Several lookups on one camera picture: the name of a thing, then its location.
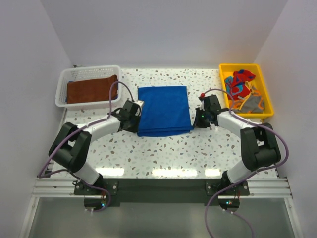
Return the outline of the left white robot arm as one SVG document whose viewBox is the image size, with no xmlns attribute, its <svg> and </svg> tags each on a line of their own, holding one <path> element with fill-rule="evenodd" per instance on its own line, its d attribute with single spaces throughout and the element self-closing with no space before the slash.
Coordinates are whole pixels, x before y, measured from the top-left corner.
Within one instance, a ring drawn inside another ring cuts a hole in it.
<svg viewBox="0 0 317 238">
<path fill-rule="evenodd" d="M 105 184 L 103 176 L 88 162 L 90 144 L 108 134 L 120 131 L 136 133 L 144 102 L 127 100 L 123 107 L 86 124 L 65 123 L 49 150 L 49 158 L 85 183 L 91 194 L 99 194 Z"/>
</svg>

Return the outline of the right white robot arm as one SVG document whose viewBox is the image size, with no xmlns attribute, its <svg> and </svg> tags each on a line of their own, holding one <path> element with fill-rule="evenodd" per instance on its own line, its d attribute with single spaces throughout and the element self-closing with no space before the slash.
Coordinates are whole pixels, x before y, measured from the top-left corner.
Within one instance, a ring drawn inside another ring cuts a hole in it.
<svg viewBox="0 0 317 238">
<path fill-rule="evenodd" d="M 241 160 L 222 173 L 217 190 L 233 194 L 238 182 L 258 169 L 275 165 L 281 154 L 272 126 L 269 123 L 249 124 L 228 108 L 222 108 L 216 95 L 199 97 L 202 104 L 196 108 L 195 128 L 208 128 L 211 125 L 224 128 L 240 138 Z"/>
</svg>

